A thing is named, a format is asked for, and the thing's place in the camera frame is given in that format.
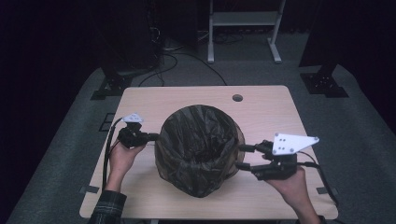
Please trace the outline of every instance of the light wood table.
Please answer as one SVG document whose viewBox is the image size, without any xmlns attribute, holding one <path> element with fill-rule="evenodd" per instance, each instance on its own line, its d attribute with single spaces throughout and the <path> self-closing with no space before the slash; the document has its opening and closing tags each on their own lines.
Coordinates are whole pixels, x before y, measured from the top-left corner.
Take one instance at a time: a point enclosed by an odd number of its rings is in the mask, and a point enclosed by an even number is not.
<svg viewBox="0 0 396 224">
<path fill-rule="evenodd" d="M 241 102 L 233 96 L 243 96 Z M 160 87 L 128 88 L 120 100 L 114 120 L 138 113 L 144 119 L 142 132 L 159 133 L 164 121 L 188 105 L 212 105 L 231 116 L 244 133 L 246 144 L 263 139 L 273 141 L 275 133 L 306 135 L 289 90 L 284 86 Z M 125 127 L 120 122 L 114 134 Z M 90 185 L 101 188 L 105 147 Z M 315 157 L 312 147 L 304 152 Z M 310 161 L 299 154 L 299 161 Z M 260 152 L 246 153 L 244 162 L 264 164 Z M 327 219 L 337 218 L 337 209 L 328 194 L 318 194 L 323 183 L 314 168 L 305 168 L 309 196 L 316 211 Z M 128 196 L 123 217 L 143 219 L 296 219 L 279 193 L 250 172 L 239 171 L 220 189 L 205 198 L 194 198 L 162 180 L 155 165 L 154 144 L 137 156 L 132 170 L 122 183 Z M 90 217 L 101 190 L 87 192 L 80 208 Z"/>
</svg>

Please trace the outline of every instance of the black trash bag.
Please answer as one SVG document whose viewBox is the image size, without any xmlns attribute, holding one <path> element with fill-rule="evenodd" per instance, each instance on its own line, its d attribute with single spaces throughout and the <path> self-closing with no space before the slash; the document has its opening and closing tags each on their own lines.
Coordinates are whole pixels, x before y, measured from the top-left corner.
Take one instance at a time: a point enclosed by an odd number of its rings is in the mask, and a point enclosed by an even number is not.
<svg viewBox="0 0 396 224">
<path fill-rule="evenodd" d="M 233 119 L 209 105 L 179 109 L 163 124 L 155 143 L 160 177 L 190 196 L 203 198 L 235 175 L 245 138 Z"/>
</svg>

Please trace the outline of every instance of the plaid sleeve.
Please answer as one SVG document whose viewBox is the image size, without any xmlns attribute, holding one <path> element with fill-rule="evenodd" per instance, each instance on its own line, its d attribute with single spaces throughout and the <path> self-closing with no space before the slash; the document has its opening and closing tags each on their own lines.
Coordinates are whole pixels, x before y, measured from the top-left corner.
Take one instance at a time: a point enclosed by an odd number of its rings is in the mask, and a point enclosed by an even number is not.
<svg viewBox="0 0 396 224">
<path fill-rule="evenodd" d="M 126 196 L 124 194 L 104 190 L 91 215 L 89 224 L 116 224 L 120 223 Z"/>
</svg>

